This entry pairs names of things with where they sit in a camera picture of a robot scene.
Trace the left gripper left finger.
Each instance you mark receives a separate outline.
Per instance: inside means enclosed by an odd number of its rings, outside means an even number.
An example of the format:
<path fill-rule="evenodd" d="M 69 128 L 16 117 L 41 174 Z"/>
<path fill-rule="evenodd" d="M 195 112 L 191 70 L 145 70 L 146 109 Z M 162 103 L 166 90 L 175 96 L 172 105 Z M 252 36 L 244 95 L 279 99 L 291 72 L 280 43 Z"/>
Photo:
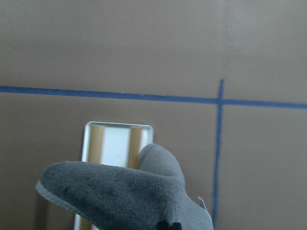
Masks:
<path fill-rule="evenodd" d="M 168 222 L 167 221 L 160 221 L 156 224 L 157 230 L 168 230 Z"/>

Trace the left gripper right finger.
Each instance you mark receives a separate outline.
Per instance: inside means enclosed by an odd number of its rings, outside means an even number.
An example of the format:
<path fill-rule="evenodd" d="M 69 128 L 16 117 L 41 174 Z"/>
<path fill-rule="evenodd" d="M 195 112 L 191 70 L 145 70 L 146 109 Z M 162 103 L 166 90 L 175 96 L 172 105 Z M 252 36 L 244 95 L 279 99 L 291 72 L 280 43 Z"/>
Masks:
<path fill-rule="evenodd" d="M 174 222 L 170 225 L 170 230 L 182 230 L 181 223 Z"/>

